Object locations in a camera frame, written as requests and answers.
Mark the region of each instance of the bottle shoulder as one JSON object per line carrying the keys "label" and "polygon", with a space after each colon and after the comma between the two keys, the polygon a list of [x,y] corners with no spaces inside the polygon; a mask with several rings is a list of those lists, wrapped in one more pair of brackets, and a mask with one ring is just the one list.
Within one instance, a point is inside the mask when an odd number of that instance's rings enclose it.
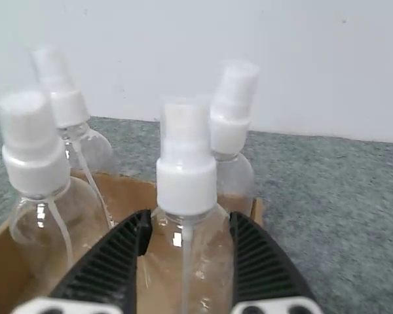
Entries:
{"label": "bottle shoulder", "polygon": [[241,153],[231,160],[218,160],[217,175],[226,177],[234,175],[237,179],[252,178],[254,176],[252,165]]}
{"label": "bottle shoulder", "polygon": [[54,202],[65,222],[103,211],[102,205],[91,187],[78,178],[70,177],[70,184],[61,195],[49,196],[40,200],[19,195],[10,214],[10,227],[12,228],[12,223],[16,223],[22,218],[28,219],[29,223],[47,219],[54,220],[49,211],[51,202]]}
{"label": "bottle shoulder", "polygon": [[[115,174],[117,172],[113,149],[109,141],[99,132],[89,129],[79,138],[81,153],[91,173],[104,172]],[[70,139],[65,139],[65,155],[70,166],[82,170],[78,152]]]}

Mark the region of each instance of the white pump cap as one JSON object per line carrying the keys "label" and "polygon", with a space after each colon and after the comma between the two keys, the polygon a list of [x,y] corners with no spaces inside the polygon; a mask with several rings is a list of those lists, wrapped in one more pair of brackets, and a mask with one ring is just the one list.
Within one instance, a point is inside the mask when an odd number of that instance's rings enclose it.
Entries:
{"label": "white pump cap", "polygon": [[26,90],[0,99],[3,161],[11,185],[26,196],[47,196],[68,183],[70,166],[48,97]]}
{"label": "white pump cap", "polygon": [[82,124],[90,118],[82,93],[76,89],[60,51],[46,47],[32,52],[39,82],[50,93],[57,128]]}
{"label": "white pump cap", "polygon": [[231,61],[223,72],[211,106],[211,148],[222,154],[237,154],[246,141],[250,107],[259,67],[248,61]]}
{"label": "white pump cap", "polygon": [[209,110],[199,98],[172,99],[163,107],[161,154],[156,165],[157,203],[172,215],[200,215],[217,203]]}

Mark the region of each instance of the white screw cap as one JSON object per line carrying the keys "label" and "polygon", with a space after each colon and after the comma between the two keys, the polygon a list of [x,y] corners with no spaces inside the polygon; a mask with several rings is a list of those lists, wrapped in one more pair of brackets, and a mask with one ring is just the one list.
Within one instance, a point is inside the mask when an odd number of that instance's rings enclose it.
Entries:
{"label": "white screw cap", "polygon": [[211,148],[222,154],[237,154],[246,141],[250,109],[260,69],[248,61],[227,63],[212,101]]}
{"label": "white screw cap", "polygon": [[35,72],[43,88],[50,93],[57,128],[68,128],[90,118],[82,93],[76,89],[61,52],[54,47],[31,54]]}
{"label": "white screw cap", "polygon": [[209,106],[201,98],[172,99],[163,107],[157,203],[170,214],[200,215],[217,203],[208,117]]}
{"label": "white screw cap", "polygon": [[25,90],[0,99],[3,161],[11,185],[23,195],[46,196],[64,186],[70,166],[48,97]]}

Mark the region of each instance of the white spray pump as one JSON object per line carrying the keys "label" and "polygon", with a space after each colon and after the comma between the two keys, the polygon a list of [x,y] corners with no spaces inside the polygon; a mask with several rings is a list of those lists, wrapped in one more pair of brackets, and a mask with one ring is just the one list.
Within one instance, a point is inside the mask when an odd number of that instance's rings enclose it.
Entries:
{"label": "white spray pump", "polygon": [[228,212],[250,215],[254,197],[252,166],[240,152],[250,125],[259,67],[230,61],[211,106],[211,148],[217,160],[218,202]]}
{"label": "white spray pump", "polygon": [[[93,173],[115,174],[113,151],[108,140],[90,129],[90,118],[84,97],[69,74],[66,61],[60,51],[53,47],[42,48],[32,53],[39,81],[50,93],[56,126],[65,142],[65,153],[74,170],[83,171],[87,181],[102,202],[106,204],[93,179]],[[112,224],[107,212],[108,223]]]}

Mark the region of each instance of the cardboard box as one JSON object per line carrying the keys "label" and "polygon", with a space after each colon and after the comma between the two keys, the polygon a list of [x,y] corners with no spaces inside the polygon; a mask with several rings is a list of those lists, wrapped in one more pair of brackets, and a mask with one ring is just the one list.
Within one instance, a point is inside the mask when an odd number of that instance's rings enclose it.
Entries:
{"label": "cardboard box", "polygon": [[[121,221],[136,210],[157,206],[153,183],[109,175],[97,175],[95,179],[115,221]],[[262,200],[256,199],[252,218],[260,225],[263,224],[263,211]],[[23,300],[23,295],[40,295],[41,291],[36,291],[33,283],[29,268],[10,236],[9,222],[6,220],[0,226],[0,314],[10,313]]]}

